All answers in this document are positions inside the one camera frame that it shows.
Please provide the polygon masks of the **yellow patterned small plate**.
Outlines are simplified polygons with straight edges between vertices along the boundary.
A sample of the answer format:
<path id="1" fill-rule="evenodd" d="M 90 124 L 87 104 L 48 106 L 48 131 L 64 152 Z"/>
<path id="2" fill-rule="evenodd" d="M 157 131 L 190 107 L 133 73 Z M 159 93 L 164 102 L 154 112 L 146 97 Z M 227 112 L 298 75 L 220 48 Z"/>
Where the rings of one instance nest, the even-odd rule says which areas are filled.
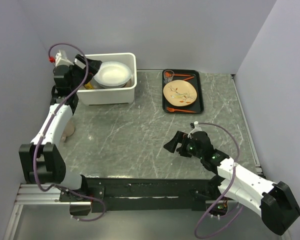
<path id="1" fill-rule="evenodd" d="M 84 85 L 84 87 L 87 89 L 87 90 L 94 90 L 95 88 L 93 87 L 93 85 L 88 82 L 87 84 Z"/>

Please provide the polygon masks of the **white ribbed deep plate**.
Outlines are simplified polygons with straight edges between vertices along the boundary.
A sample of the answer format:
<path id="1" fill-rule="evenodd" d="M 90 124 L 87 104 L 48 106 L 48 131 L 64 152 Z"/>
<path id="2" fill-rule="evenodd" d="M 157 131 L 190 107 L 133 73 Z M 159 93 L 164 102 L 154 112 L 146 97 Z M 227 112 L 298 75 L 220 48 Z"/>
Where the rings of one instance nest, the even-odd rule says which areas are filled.
<path id="1" fill-rule="evenodd" d="M 130 68 L 117 61 L 103 62 L 94 80 L 103 88 L 121 88 L 132 78 Z"/>

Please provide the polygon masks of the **cream green leaf plate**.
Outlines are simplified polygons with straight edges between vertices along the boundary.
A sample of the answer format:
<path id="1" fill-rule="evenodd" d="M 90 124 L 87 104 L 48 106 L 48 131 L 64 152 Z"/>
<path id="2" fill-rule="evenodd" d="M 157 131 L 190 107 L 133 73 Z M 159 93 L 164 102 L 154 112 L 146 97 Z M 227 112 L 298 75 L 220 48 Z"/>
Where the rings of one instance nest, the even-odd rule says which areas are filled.
<path id="1" fill-rule="evenodd" d="M 132 87 L 135 84 L 135 73 L 133 72 L 130 78 L 130 87 Z"/>

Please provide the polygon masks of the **dark brown rimmed plate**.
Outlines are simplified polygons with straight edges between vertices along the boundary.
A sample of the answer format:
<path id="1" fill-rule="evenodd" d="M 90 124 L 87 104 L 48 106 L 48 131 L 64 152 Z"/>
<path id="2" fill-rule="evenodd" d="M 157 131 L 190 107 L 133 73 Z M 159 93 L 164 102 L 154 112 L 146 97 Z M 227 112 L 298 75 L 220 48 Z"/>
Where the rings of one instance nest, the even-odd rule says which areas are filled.
<path id="1" fill-rule="evenodd" d="M 122 83 L 122 84 L 119 84 L 119 85 L 105 85 L 105 84 L 102 84 L 102 83 L 98 83 L 98 85 L 104 89 L 117 89 L 117 88 L 125 88 L 125 87 L 129 87 L 130 86 L 130 80 L 125 82 L 125 83 Z"/>

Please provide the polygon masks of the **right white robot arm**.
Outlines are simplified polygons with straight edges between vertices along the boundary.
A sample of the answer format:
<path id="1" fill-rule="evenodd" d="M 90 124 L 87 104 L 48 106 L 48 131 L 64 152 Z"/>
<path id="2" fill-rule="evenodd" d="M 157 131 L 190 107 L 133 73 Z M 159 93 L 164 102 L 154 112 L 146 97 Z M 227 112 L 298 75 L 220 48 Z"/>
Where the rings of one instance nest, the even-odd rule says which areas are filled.
<path id="1" fill-rule="evenodd" d="M 183 157 L 198 158 L 206 170 L 215 174 L 216 182 L 209 186 L 209 195 L 214 199 L 225 196 L 249 208 L 273 233 L 282 236 L 300 216 L 300 207 L 286 183 L 264 179 L 235 163 L 213 147 L 206 132 L 178 131 L 163 147 Z"/>

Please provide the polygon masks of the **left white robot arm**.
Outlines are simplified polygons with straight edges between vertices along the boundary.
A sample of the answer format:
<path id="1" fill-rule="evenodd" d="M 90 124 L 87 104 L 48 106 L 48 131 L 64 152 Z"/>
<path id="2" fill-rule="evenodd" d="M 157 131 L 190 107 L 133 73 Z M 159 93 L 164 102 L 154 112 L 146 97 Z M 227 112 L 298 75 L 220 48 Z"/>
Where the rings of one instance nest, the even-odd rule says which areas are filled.
<path id="1" fill-rule="evenodd" d="M 102 61 L 77 54 L 74 62 L 70 62 L 61 53 L 51 57 L 51 61 L 55 62 L 54 86 L 48 116 L 39 133 L 29 144 L 22 144 L 18 154 L 27 184 L 62 186 L 70 189 L 76 200 L 83 201 L 90 193 L 87 179 L 66 169 L 58 145 L 79 102 L 75 89 L 92 80 Z"/>

